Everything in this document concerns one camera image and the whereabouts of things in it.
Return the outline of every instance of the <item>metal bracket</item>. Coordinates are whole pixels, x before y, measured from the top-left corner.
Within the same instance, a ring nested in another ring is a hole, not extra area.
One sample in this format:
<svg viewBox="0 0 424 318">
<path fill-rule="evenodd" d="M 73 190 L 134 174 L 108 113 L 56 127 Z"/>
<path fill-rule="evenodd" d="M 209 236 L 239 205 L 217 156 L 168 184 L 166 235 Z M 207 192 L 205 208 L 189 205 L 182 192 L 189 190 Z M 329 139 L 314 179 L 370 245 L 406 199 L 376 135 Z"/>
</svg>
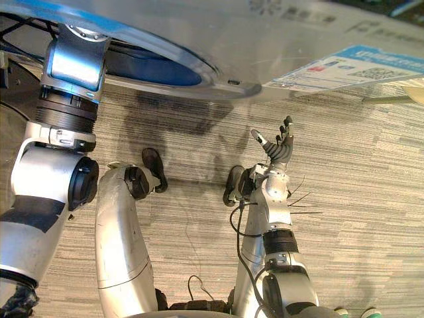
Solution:
<svg viewBox="0 0 424 318">
<path fill-rule="evenodd" d="M 78 152 L 90 152 L 95 147 L 95 134 L 57 129 L 50 125 L 32 121 L 26 124 L 25 140 L 28 139 L 31 142 L 43 142 Z"/>
<path fill-rule="evenodd" d="M 272 267 L 283 267 L 283 266 L 300 266 L 305 270 L 305 260 L 303 256 L 298 252 L 277 252 L 271 253 L 265 256 L 265 264 L 269 263 Z"/>
<path fill-rule="evenodd" d="M 106 74 L 105 53 L 111 38 L 97 34 L 92 39 L 83 37 L 73 28 L 59 25 L 60 35 L 47 49 L 41 84 L 98 103 Z"/>
</svg>

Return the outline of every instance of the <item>silver robot limb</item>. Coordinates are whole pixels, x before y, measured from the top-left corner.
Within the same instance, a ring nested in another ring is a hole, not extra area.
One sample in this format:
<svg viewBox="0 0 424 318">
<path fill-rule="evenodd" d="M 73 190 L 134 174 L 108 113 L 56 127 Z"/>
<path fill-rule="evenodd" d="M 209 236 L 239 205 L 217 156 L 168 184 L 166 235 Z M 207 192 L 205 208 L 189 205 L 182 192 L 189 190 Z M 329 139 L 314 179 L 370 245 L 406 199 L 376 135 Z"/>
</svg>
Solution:
<svg viewBox="0 0 424 318">
<path fill-rule="evenodd" d="M 114 163 L 100 179 L 95 222 L 97 283 L 106 317 L 158 310 L 153 269 L 135 201 L 160 185 L 144 166 Z"/>
<path fill-rule="evenodd" d="M 30 315 L 64 223 L 97 191 L 93 125 L 109 38 L 60 25 L 48 48 L 34 120 L 13 167 L 15 202 L 0 216 L 1 316 Z"/>
<path fill-rule="evenodd" d="M 317 309 L 317 294 L 292 232 L 287 204 L 290 179 L 286 174 L 293 150 L 290 117 L 284 124 L 280 127 L 281 136 L 277 137 L 277 144 L 266 140 L 258 131 L 252 131 L 252 136 L 270 157 L 271 164 L 257 164 L 243 173 L 233 169 L 233 176 L 229 176 L 230 185 L 227 183 L 227 189 L 230 186 L 230 191 L 225 194 L 227 200 L 224 197 L 227 205 L 241 201 L 243 206 L 244 202 L 249 202 L 232 312 L 245 318 L 258 316 L 261 310 L 266 312 L 267 317 L 303 317 L 303 310 L 313 307 L 309 310 L 315 313 L 314 317 L 332 317 L 333 311 Z M 258 290 L 262 289 L 260 297 L 255 293 L 246 267 L 252 277 L 258 276 L 256 286 Z M 263 279 L 261 272 L 267 274 Z"/>
</svg>

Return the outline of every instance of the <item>gray carpet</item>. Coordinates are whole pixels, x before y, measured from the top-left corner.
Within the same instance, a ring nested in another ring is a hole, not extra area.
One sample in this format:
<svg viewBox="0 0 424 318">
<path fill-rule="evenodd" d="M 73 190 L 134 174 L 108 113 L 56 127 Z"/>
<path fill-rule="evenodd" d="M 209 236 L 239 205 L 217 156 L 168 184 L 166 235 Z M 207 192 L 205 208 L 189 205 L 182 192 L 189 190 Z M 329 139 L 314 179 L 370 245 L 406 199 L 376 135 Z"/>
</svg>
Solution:
<svg viewBox="0 0 424 318">
<path fill-rule="evenodd" d="M 208 103 L 107 85 L 91 157 L 101 174 L 111 161 L 140 162 L 159 150 L 169 190 L 137 203 L 155 286 L 168 303 L 188 301 L 187 279 L 200 276 L 216 299 L 235 284 L 235 234 L 222 201 L 235 164 L 263 162 L 258 129 L 273 138 L 295 121 L 289 166 L 299 250 L 321 305 L 351 317 L 371 305 L 385 318 L 424 315 L 424 107 L 361 105 L 361 96 L 396 94 L 381 85 L 270 103 Z M 95 201 L 75 212 L 38 289 L 37 317 L 102 316 L 95 277 Z M 206 295 L 193 281 L 193 294 Z"/>
</svg>

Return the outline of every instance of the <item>black shoe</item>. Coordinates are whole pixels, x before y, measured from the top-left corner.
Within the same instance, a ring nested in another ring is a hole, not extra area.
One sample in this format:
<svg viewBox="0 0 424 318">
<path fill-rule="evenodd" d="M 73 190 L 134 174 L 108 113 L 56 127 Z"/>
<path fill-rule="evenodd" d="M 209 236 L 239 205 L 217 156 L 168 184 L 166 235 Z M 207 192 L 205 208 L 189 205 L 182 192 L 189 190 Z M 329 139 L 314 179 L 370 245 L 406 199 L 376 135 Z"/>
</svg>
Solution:
<svg viewBox="0 0 424 318">
<path fill-rule="evenodd" d="M 155 192 L 165 192 L 168 188 L 168 182 L 165 178 L 164 164 L 162 163 L 159 153 L 153 148 L 145 148 L 142 151 L 141 158 L 144 166 L 152 172 L 154 177 L 160 180 L 160 185 L 154 188 Z"/>
<path fill-rule="evenodd" d="M 244 168 L 242 166 L 234 166 L 231 168 L 230 173 L 228 174 L 227 184 L 225 185 L 225 192 L 223 196 L 224 204 L 227 207 L 234 207 L 236 204 L 235 201 L 230 200 L 229 196 L 231 192 L 237 187 L 237 184 L 240 180 Z"/>
</svg>

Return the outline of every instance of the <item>silver metal cylinder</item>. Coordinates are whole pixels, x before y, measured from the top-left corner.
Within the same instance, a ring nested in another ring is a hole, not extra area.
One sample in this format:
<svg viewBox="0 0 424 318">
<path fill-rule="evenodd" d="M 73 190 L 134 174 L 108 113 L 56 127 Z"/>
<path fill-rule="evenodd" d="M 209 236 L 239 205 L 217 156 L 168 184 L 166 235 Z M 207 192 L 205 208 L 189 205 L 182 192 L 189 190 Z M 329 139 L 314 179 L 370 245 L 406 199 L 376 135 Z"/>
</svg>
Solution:
<svg viewBox="0 0 424 318">
<path fill-rule="evenodd" d="M 252 194 L 252 201 L 255 198 L 255 192 Z M 261 219 L 265 217 L 263 209 L 257 205 L 249 206 L 249 214 L 245 233 L 258 234 L 262 233 Z M 265 249 L 262 237 L 244 237 L 242 248 L 240 250 L 244 261 L 249 270 L 255 277 L 257 273 L 264 267 Z M 257 281 L 259 291 L 262 291 L 262 279 Z M 258 302 L 254 295 L 253 285 L 250 278 L 241 262 L 238 262 L 237 280 L 234 290 L 233 314 L 239 317 L 254 317 L 258 309 Z"/>
<path fill-rule="evenodd" d="M 313 303 L 318 306 L 318 297 L 312 283 L 304 273 L 273 273 L 280 287 L 284 307 L 292 303 Z"/>
<path fill-rule="evenodd" d="M 41 281 L 69 216 L 68 188 L 74 168 L 82 157 L 82 154 L 72 154 L 66 150 L 31 147 L 17 162 L 12 178 L 15 195 L 46 198 L 63 204 L 60 211 L 45 211 L 46 214 L 54 213 L 53 217 L 57 218 L 45 232 L 28 219 L 2 219 L 0 269 Z"/>
<path fill-rule="evenodd" d="M 153 270 L 144 243 L 135 200 L 120 165 L 100 179 L 95 222 L 97 282 L 106 317 L 127 317 L 156 311 Z M 149 186 L 153 177 L 140 167 Z"/>
</svg>

